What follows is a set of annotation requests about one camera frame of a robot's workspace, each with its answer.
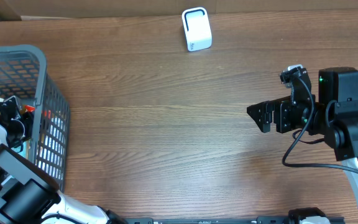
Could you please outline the orange pasta packet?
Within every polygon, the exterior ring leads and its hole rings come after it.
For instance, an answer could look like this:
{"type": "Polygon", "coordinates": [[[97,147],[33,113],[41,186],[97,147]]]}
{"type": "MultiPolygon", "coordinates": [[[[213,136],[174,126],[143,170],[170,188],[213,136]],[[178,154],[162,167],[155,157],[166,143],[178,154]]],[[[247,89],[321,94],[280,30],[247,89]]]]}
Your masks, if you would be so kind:
{"type": "MultiPolygon", "coordinates": [[[[30,105],[24,105],[24,108],[26,111],[34,113],[35,112],[35,107],[30,106],[30,105]]],[[[44,110],[43,112],[44,116],[48,119],[50,119],[52,117],[52,112],[50,110],[44,110]]]]}

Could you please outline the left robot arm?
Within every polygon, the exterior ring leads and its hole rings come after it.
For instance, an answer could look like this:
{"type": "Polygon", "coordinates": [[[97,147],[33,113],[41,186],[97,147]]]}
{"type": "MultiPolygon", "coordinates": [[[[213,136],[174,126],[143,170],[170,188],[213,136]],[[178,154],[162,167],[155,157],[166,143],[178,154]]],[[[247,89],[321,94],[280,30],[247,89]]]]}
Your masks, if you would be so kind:
{"type": "Polygon", "coordinates": [[[32,137],[34,115],[15,97],[0,101],[0,223],[125,223],[110,210],[81,203],[14,149],[32,137]]]}

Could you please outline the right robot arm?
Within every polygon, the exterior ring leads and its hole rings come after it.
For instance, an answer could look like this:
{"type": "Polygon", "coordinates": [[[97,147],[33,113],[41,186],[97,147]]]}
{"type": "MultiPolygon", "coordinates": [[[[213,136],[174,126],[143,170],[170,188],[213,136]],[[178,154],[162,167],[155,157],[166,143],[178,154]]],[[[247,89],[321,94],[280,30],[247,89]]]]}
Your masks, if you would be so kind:
{"type": "Polygon", "coordinates": [[[247,107],[247,114],[263,133],[276,125],[278,133],[292,132],[294,141],[282,157],[293,168],[329,168],[344,171],[358,208],[358,70],[331,67],[318,73],[318,94],[312,93],[308,71],[292,65],[280,75],[290,95],[247,107]],[[304,133],[320,134],[315,143],[325,143],[334,151],[338,164],[289,163],[287,158],[304,133]]]}

